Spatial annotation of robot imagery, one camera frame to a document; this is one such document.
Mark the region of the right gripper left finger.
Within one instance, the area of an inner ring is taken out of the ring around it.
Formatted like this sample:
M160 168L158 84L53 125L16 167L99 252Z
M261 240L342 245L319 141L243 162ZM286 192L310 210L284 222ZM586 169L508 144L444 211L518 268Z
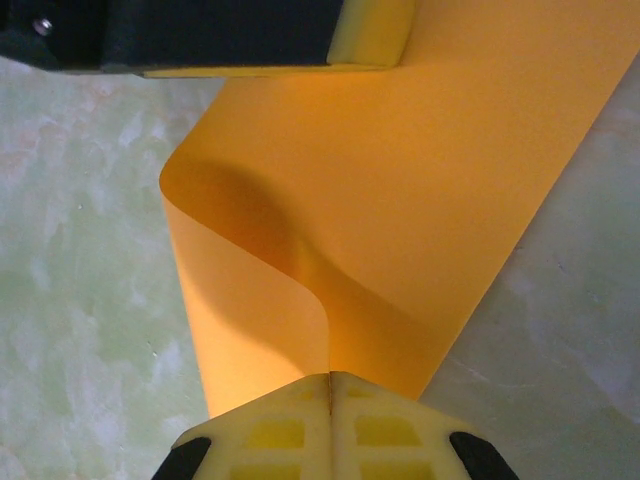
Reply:
M157 477L329 479L329 376L304 377L186 430Z

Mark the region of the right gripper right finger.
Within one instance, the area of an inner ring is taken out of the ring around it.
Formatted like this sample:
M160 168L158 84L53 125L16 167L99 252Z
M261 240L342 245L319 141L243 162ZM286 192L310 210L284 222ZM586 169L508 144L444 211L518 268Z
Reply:
M330 374L335 479L516 479L464 421L346 372Z

